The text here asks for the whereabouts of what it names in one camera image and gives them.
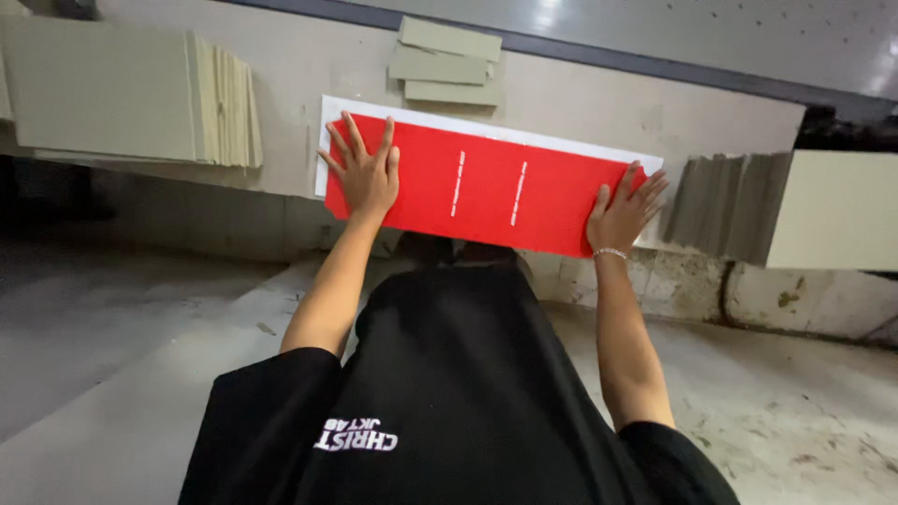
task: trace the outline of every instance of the red board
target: red board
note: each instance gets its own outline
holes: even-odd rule
[[[369,153],[380,145],[384,120],[353,115]],[[334,122],[348,138],[345,123]],[[603,184],[616,188],[627,164],[523,146],[435,128],[396,123],[400,192],[384,226],[591,257],[585,223]],[[331,140],[330,154],[342,163]],[[647,179],[642,169],[633,181]],[[339,179],[328,177],[325,205],[349,216]]]

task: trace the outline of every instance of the hand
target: hand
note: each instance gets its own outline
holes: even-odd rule
[[[664,204],[658,199],[668,184],[663,170],[653,173],[636,191],[630,191],[639,167],[639,162],[629,164],[611,205],[608,204],[611,201],[608,184],[603,184],[599,190],[593,213],[586,222],[586,239],[594,252],[611,247],[629,254],[642,229]]]
[[[318,154],[343,183],[343,194],[346,195],[346,202],[349,205],[350,218],[372,217],[383,221],[383,217],[399,195],[399,148],[391,147],[393,119],[387,118],[387,127],[383,131],[383,139],[377,153],[369,155],[352,116],[346,111],[343,111],[342,115],[349,128],[351,149],[334,128],[333,123],[328,123],[327,129],[331,138],[337,143],[346,168],[340,166],[324,149],[319,149]]]

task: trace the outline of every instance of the white board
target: white board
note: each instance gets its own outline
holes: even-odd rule
[[[614,149],[612,147],[594,146],[584,142],[576,142],[574,140],[566,140],[564,138],[548,137],[536,133],[520,131],[517,129],[503,128],[477,121],[458,120],[446,116],[438,116],[436,114],[427,114],[425,112],[409,111],[408,109],[399,109],[397,107],[387,107],[384,105],[374,105],[373,103],[356,102],[355,100],[347,100],[345,98],[336,98],[329,95],[321,96],[321,134],[319,136],[318,146],[325,151],[330,151],[330,133],[325,126],[332,121],[340,119],[342,111],[349,111],[352,114],[359,114],[372,118],[386,119],[392,116],[398,123],[407,123],[417,126],[439,128],[455,133],[464,133],[468,135],[476,135],[478,137],[494,138],[496,140],[504,140],[506,142],[514,142],[525,146],[542,147],[545,149],[553,149],[565,153],[573,153],[575,155],[590,156],[593,158],[602,158],[616,162],[630,163],[635,160],[642,162],[642,166],[646,171],[646,175],[651,175],[661,169],[664,164],[664,158],[658,156],[645,155],[625,151],[623,149]],[[324,163],[321,157],[318,157],[318,164],[315,171],[315,196],[324,197],[328,191],[328,165]]]

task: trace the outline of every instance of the person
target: person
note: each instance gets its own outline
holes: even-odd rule
[[[598,278],[602,419],[524,275],[509,266],[385,280],[340,358],[375,234],[396,200],[393,121],[374,154],[344,112],[351,214],[280,354],[216,379],[181,503],[737,503],[674,425],[625,256],[659,209],[631,164],[585,224]]]

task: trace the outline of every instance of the concrete floor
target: concrete floor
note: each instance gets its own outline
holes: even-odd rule
[[[0,239],[0,442],[282,269]]]
[[[142,357],[0,444],[0,502],[119,504],[135,496],[175,502],[212,380],[277,352],[320,260],[294,264],[219,317],[190,320],[194,324],[177,336],[171,319],[144,315],[144,335],[168,332],[164,343],[146,344]],[[401,267],[373,263],[367,288],[393,270]],[[66,314],[65,303],[56,307]],[[81,307],[89,318],[88,305]],[[593,312],[545,308],[607,416]],[[122,332],[100,305],[92,310],[98,316],[93,332],[109,338],[133,330]],[[0,314],[8,317],[5,310]],[[34,340],[44,332],[28,329],[53,319],[39,311],[16,317],[20,338]],[[648,328],[665,365],[678,427],[722,469],[743,503],[885,504],[898,495],[894,354],[656,319]],[[65,337],[47,334],[54,341]],[[70,352],[46,345],[40,355],[64,361],[62,350]],[[4,402],[4,410],[17,405]]]

